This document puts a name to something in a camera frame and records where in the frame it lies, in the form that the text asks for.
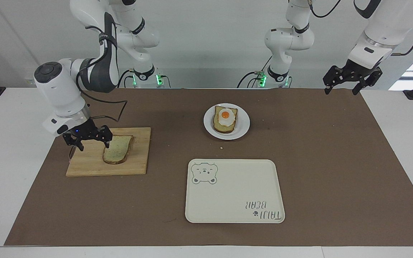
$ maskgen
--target toast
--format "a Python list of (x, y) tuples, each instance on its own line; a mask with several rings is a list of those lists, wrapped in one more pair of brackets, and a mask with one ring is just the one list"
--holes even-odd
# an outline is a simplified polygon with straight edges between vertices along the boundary
[(222, 107), (222, 106), (215, 106), (214, 108), (215, 108), (215, 113), (214, 113), (214, 116), (213, 116), (213, 128), (214, 128), (214, 130), (219, 132), (219, 133), (222, 133), (222, 134), (230, 134), (231, 132), (233, 132), (234, 129), (235, 129), (236, 122), (237, 122), (238, 109), (225, 107), (225, 108), (228, 108), (228, 109), (232, 110), (232, 112), (235, 115), (235, 120), (234, 120), (233, 124), (231, 124), (230, 126), (223, 126), (219, 123), (219, 112), (221, 110), (225, 109), (225, 108)]
[(132, 139), (132, 135), (114, 135), (109, 148), (103, 150), (103, 161), (112, 165), (124, 163), (127, 160)]

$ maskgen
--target bear face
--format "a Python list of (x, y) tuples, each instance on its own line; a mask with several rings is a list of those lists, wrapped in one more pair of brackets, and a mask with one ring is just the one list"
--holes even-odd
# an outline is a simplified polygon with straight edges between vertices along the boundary
[(208, 182), (212, 185), (216, 183), (216, 173), (218, 167), (215, 164), (200, 163), (194, 164), (190, 171), (192, 172), (192, 183)]

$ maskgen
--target wall outlet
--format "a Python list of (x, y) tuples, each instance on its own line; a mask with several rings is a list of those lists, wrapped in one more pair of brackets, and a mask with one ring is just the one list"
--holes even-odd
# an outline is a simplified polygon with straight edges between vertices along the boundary
[(36, 83), (34, 82), (34, 78), (25, 78), (25, 81), (33, 87), (36, 87)]

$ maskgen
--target white table surface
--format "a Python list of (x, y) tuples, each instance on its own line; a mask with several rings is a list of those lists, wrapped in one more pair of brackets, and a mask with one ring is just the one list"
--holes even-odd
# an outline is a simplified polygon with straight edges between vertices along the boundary
[[(362, 95), (413, 183), (413, 101), (401, 92)], [(54, 137), (41, 126), (50, 113), (36, 88), (8, 88), (0, 97), (0, 257), (413, 256), (413, 247), (1, 247), (51, 148)]]

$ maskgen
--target wooden cutting board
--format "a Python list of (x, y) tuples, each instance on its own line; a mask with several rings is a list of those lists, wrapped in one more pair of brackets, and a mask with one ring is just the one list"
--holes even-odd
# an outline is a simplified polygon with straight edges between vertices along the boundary
[(113, 128), (110, 130), (113, 135), (133, 136), (127, 160), (122, 164), (107, 164), (103, 161), (105, 145), (96, 140), (85, 140), (82, 142), (84, 151), (76, 149), (71, 158), (66, 172), (67, 177), (146, 174), (151, 128)]

